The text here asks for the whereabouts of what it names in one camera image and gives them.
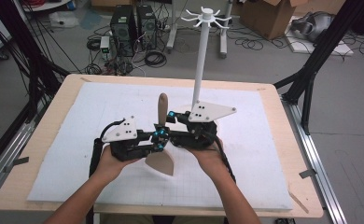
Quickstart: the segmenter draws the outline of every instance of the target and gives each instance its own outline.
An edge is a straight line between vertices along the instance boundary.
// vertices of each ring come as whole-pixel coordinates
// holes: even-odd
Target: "person's right hand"
[[[216,142],[214,142],[211,146],[207,148],[203,149],[187,148],[187,150],[197,158],[197,161],[199,162],[203,171],[210,178],[214,178],[217,175],[223,174],[224,172],[226,173],[228,172],[226,165],[223,163],[223,160],[220,157]]]

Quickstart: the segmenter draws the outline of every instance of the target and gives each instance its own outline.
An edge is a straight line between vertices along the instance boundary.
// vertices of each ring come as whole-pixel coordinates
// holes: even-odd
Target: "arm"
[[[135,161],[118,161],[111,155],[110,146],[105,147],[94,174],[45,223],[81,223],[104,187]]]
[[[260,220],[243,193],[231,179],[214,143],[206,150],[189,151],[197,158],[204,172],[214,182],[230,224],[260,223]]]

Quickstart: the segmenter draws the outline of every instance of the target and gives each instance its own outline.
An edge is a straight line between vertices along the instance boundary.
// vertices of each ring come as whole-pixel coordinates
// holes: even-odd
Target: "white bracket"
[[[215,105],[207,102],[197,101],[191,110],[190,122],[211,122],[237,112],[235,107]]]
[[[124,120],[120,125],[116,126],[114,130],[107,133],[103,137],[104,143],[116,142],[121,140],[130,140],[137,137],[135,120],[133,116]]]
[[[228,17],[226,19],[221,19],[221,18],[217,18],[215,16],[217,16],[217,14],[219,14],[220,10],[217,11],[217,13],[214,14],[214,10],[211,8],[204,8],[202,7],[202,14],[195,14],[195,13],[191,13],[190,11],[186,10],[188,12],[188,14],[190,14],[190,16],[196,16],[195,18],[191,18],[191,19],[185,19],[183,17],[181,17],[182,20],[184,21],[196,21],[199,20],[199,22],[195,25],[193,25],[194,27],[199,27],[203,22],[207,22],[208,23],[208,27],[211,27],[211,22],[214,22],[218,27],[220,27],[221,29],[229,29],[229,27],[227,26],[222,26],[221,24],[219,24],[219,22],[217,21],[228,21],[231,19],[231,17]]]

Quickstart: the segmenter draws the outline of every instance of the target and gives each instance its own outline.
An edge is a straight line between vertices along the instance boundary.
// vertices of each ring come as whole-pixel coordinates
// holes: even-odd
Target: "hand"
[[[191,149],[187,148],[191,154],[193,154],[203,171],[210,177],[214,178],[217,175],[220,175],[223,172],[228,172],[226,165],[223,163],[223,160],[219,154],[219,150],[217,147],[217,143],[214,142],[211,146],[203,149]]]
[[[121,173],[121,170],[133,162],[139,161],[119,161],[110,151],[110,145],[106,146],[101,156],[100,163],[97,166],[93,176],[98,177],[105,185],[109,184],[112,180],[116,179]]]

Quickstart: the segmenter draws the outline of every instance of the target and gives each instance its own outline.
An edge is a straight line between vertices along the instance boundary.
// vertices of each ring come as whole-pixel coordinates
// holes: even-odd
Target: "white pole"
[[[194,107],[194,104],[196,104],[197,100],[199,100],[199,96],[200,96],[200,87],[202,86],[205,53],[206,53],[206,48],[207,48],[207,43],[208,43],[208,34],[209,34],[208,23],[203,22],[202,23],[202,33],[200,35],[199,56],[197,59],[196,79],[194,82],[193,102],[191,104],[192,109]]]
[[[208,20],[211,20],[214,13],[214,11],[210,8],[202,8],[202,12],[203,14],[201,15],[202,17],[200,20],[203,22],[202,33],[200,34],[199,56],[197,58],[196,78],[194,82],[194,93],[193,93],[193,101],[191,103],[191,109],[193,109],[194,104],[196,104],[200,96],[200,88],[202,86],[203,70],[205,63],[205,53],[208,44],[208,35],[210,26]]]

